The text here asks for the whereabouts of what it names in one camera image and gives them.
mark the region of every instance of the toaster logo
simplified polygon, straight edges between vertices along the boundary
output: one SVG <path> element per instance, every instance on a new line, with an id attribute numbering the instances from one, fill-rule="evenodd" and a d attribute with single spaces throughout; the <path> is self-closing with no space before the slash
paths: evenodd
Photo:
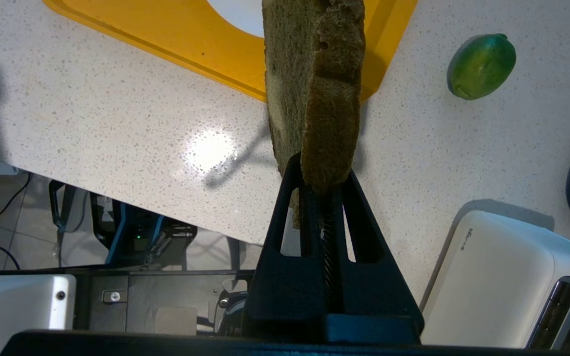
<path id="1" fill-rule="evenodd" d="M 470 228 L 470 229 L 468 230 L 468 234 L 466 234 L 466 239 L 463 241 L 463 245 L 461 245 L 461 251 L 465 250 L 465 248 L 466 248 L 466 243 L 468 243 L 468 239 L 469 239 L 470 237 L 472 237 L 472 231 L 473 231 L 472 228 Z"/>

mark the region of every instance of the bread slice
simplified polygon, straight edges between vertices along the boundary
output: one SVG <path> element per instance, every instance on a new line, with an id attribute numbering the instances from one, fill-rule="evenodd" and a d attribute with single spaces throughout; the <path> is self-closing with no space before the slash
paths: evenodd
<path id="1" fill-rule="evenodd" d="M 265 86 L 281 175 L 301 152 L 317 194 L 346 180 L 360 127 L 362 0 L 263 0 Z"/>

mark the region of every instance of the white plate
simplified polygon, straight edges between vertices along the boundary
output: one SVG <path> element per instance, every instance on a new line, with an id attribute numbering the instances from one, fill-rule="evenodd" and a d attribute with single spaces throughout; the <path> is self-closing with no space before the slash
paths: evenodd
<path id="1" fill-rule="evenodd" d="M 263 37 L 261 0 L 208 0 L 208 3 L 237 29 Z"/>

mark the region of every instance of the white toaster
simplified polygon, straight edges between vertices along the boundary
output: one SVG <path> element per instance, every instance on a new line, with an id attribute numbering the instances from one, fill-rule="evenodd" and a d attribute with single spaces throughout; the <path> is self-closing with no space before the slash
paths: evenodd
<path id="1" fill-rule="evenodd" d="M 470 212 L 459 221 L 423 314 L 425 345 L 570 350 L 570 241 Z"/>

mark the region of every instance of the white quartz countertop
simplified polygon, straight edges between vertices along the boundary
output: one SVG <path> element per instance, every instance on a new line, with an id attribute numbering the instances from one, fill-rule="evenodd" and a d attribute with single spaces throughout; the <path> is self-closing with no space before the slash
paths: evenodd
<path id="1" fill-rule="evenodd" d="M 511 76 L 454 97 L 453 54 L 496 32 L 516 47 Z M 264 103 L 40 0 L 0 0 L 0 160 L 251 243 L 280 182 Z M 354 167 L 418 299 L 460 210 L 570 239 L 570 1 L 420 0 L 366 104 Z"/>

